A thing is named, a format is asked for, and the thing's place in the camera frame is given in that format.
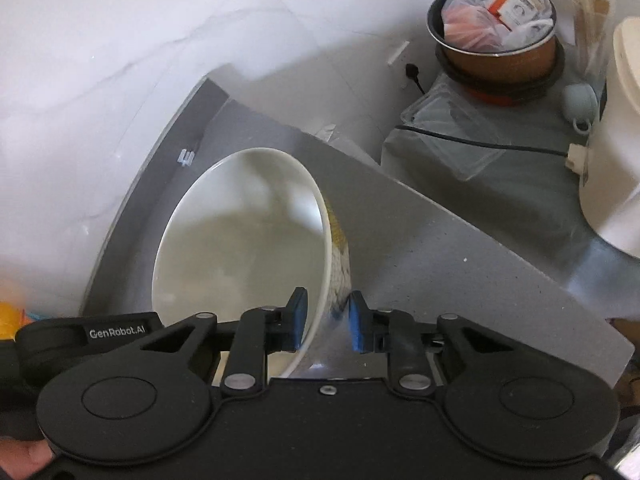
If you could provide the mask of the operator hand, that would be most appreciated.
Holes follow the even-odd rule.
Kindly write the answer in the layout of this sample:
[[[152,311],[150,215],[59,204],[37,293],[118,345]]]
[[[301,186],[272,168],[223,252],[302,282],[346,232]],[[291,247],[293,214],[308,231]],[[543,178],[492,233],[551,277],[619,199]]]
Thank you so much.
[[[45,440],[2,439],[0,442],[2,479],[28,479],[53,459],[54,454]]]

